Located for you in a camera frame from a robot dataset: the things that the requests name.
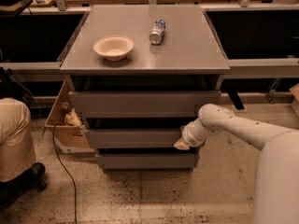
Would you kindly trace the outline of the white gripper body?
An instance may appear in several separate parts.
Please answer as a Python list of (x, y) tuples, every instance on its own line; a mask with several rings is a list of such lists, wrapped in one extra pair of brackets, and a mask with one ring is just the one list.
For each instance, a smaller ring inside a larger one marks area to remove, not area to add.
[(207, 128), (200, 119), (187, 124), (182, 130), (182, 139), (188, 147), (199, 147), (207, 137)]

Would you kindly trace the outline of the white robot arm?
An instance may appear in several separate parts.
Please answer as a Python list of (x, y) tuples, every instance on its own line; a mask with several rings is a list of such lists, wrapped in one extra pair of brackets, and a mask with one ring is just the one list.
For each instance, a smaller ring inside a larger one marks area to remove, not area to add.
[(299, 131), (237, 116), (203, 105), (198, 118), (181, 129), (179, 150), (200, 147), (226, 131), (261, 151), (255, 176), (252, 224), (299, 224)]

